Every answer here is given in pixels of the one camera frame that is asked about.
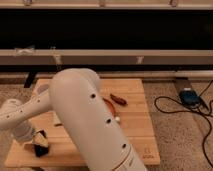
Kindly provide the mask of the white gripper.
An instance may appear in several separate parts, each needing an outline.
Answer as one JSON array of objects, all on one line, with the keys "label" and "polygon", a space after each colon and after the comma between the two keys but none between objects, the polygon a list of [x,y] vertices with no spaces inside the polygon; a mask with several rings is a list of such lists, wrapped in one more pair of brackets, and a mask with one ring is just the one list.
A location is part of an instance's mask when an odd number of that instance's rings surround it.
[{"label": "white gripper", "polygon": [[43,130],[38,131],[36,134],[35,132],[35,127],[29,121],[24,121],[11,130],[14,139],[18,143],[28,142],[33,139],[35,145],[48,147],[49,143],[45,132]]}]

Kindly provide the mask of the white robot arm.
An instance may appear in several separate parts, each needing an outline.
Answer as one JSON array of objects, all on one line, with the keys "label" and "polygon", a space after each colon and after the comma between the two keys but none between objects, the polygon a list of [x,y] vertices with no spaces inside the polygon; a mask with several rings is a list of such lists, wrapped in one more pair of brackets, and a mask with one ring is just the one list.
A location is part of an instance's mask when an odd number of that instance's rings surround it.
[{"label": "white robot arm", "polygon": [[100,93],[90,69],[58,72],[49,88],[27,103],[0,112],[0,130],[53,110],[90,171],[148,171]]}]

